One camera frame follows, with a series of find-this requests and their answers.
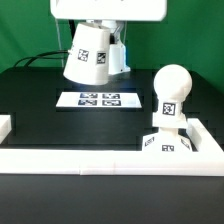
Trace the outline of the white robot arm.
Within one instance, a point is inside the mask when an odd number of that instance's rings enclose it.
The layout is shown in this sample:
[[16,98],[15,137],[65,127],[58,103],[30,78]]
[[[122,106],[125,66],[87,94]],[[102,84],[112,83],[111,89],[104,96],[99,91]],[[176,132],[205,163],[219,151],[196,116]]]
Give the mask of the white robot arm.
[[111,29],[115,43],[110,46],[111,75],[129,72],[126,47],[120,32],[126,21],[162,21],[167,0],[50,0],[50,11],[57,19],[100,21]]

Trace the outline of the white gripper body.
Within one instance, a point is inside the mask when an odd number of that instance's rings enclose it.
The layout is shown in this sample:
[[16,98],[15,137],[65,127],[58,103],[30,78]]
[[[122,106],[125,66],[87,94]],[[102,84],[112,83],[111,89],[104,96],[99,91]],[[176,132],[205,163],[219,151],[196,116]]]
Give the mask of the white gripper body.
[[58,19],[161,21],[167,0],[50,0],[50,10]]

